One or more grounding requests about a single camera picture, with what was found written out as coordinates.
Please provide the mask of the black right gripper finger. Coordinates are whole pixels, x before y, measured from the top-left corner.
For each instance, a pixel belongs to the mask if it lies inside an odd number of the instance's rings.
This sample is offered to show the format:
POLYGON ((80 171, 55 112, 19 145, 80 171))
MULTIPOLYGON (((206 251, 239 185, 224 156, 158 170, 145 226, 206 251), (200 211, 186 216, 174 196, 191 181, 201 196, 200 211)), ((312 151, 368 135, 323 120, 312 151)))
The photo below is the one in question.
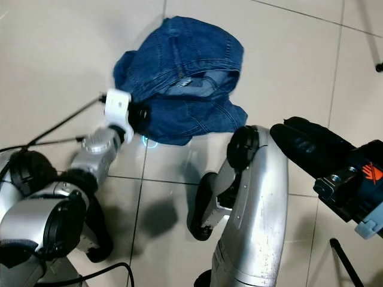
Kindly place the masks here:
POLYGON ((343 156, 355 146, 320 124, 309 122, 306 118, 290 117, 284 124, 292 129, 288 147, 299 155, 337 155, 343 156))
POLYGON ((345 156, 337 155, 299 155, 297 151, 288 147, 292 129, 285 124, 274 124, 270 135, 287 158, 297 164, 313 178, 322 178, 339 169, 345 161, 345 156))

